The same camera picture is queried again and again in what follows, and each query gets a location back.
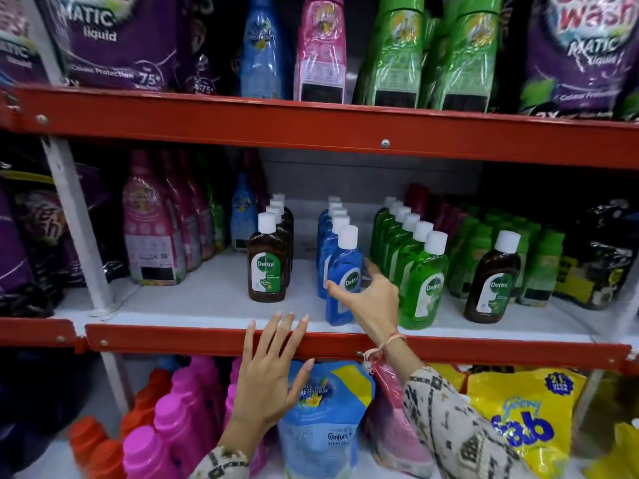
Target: person's right hand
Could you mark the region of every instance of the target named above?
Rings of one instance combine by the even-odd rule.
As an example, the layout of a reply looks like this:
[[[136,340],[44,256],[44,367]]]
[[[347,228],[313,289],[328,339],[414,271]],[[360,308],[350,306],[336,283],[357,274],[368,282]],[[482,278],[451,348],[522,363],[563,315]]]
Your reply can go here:
[[[362,329],[379,347],[397,332],[399,290],[382,275],[377,265],[368,259],[365,264],[372,278],[368,289],[353,294],[329,281],[328,293],[353,312]]]

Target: blue bottle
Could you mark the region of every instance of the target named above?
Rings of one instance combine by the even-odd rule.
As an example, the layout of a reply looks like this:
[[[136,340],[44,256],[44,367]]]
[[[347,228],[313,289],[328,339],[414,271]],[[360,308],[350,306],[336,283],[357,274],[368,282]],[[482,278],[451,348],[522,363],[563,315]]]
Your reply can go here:
[[[231,245],[246,252],[251,236],[258,231],[258,204],[249,176],[238,173],[238,185],[231,201]]]
[[[348,215],[334,215],[331,230],[326,233],[319,253],[318,296],[326,299],[326,282],[328,280],[328,264],[333,252],[337,250],[337,235],[340,230],[351,223]]]
[[[328,279],[348,292],[362,290],[362,252],[357,248],[357,227],[347,225],[339,232],[337,250],[328,263]],[[335,297],[326,298],[326,320],[331,326],[353,322],[353,313]]]
[[[287,90],[284,40],[273,0],[251,0],[244,28],[240,63],[240,95],[283,99]]]
[[[322,213],[319,214],[318,218],[318,241],[317,241],[317,255],[315,257],[315,267],[319,268],[320,261],[320,250],[321,250],[321,241],[324,239],[324,235],[326,234],[326,226],[330,222],[330,212],[333,208],[342,208],[342,202],[339,197],[328,197],[328,208],[325,209]]]

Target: sleeve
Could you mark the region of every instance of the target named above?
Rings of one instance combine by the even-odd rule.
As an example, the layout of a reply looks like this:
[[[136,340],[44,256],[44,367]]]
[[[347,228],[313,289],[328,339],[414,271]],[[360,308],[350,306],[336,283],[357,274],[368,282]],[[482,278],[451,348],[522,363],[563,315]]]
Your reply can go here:
[[[216,447],[188,479],[249,479],[249,461],[239,450]]]
[[[491,423],[431,367],[404,386],[404,414],[444,479],[534,479]]]

